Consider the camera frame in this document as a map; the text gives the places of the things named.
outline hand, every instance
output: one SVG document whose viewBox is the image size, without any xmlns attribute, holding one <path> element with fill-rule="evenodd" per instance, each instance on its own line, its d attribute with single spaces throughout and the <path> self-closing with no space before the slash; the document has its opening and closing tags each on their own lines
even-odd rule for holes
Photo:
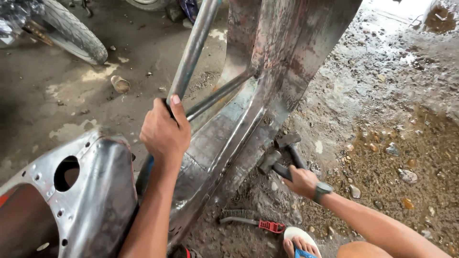
<svg viewBox="0 0 459 258">
<path fill-rule="evenodd" d="M 172 95 L 170 105 L 175 120 L 164 101 L 156 98 L 142 125 L 140 140 L 155 161 L 181 160 L 190 146 L 191 127 L 179 96 Z"/>
<path fill-rule="evenodd" d="M 288 179 L 283 179 L 285 185 L 287 185 L 290 190 L 294 191 L 298 195 L 313 200 L 316 185 L 319 183 L 317 176 L 309 170 L 296 168 L 293 165 L 289 166 L 289 170 L 293 182 Z"/>
</svg>

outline blue cloth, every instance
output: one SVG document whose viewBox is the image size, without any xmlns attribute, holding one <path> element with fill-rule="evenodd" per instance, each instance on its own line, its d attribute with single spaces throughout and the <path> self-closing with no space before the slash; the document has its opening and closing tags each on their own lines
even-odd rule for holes
<svg viewBox="0 0 459 258">
<path fill-rule="evenodd" d="M 312 255 L 312 254 L 310 254 L 310 253 L 308 253 L 306 251 L 298 249 L 297 246 L 295 246 L 295 244 L 293 244 L 293 249 L 295 250 L 295 258 L 300 258 L 300 257 L 317 258 L 314 255 Z"/>
</svg>

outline hammer head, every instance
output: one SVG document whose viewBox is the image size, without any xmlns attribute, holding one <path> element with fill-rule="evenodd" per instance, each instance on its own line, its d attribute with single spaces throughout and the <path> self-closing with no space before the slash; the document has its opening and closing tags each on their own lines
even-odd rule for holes
<svg viewBox="0 0 459 258">
<path fill-rule="evenodd" d="M 272 170 L 274 163 L 276 163 L 281 157 L 282 155 L 278 151 L 273 151 L 270 154 L 265 154 L 263 163 L 259 167 L 260 170 L 264 174 L 269 174 Z"/>
<path fill-rule="evenodd" d="M 274 141 L 277 148 L 285 148 L 291 144 L 295 144 L 301 141 L 301 136 L 299 133 L 294 132 L 291 134 L 287 134 L 282 136 L 280 139 Z"/>
</svg>

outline motorcycle wheel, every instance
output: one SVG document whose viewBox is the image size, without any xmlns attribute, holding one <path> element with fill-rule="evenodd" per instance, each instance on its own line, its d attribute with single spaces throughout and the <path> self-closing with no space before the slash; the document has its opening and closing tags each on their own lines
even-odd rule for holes
<svg viewBox="0 0 459 258">
<path fill-rule="evenodd" d="M 171 0 L 156 0 L 150 4 L 142 4 L 136 0 L 126 0 L 126 2 L 144 11 L 162 11 Z"/>
<path fill-rule="evenodd" d="M 56 45 L 90 64 L 101 65 L 108 57 L 101 41 L 78 18 L 54 0 L 43 0 L 41 17 L 50 26 L 46 36 Z"/>
</svg>

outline plastic bag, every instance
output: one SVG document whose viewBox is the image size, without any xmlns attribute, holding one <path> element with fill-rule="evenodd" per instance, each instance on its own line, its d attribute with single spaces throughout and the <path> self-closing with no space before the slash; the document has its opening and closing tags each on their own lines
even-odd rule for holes
<svg viewBox="0 0 459 258">
<path fill-rule="evenodd" d="M 32 16 L 44 13 L 42 0 L 0 0 L 0 37 L 8 37 Z"/>
</svg>

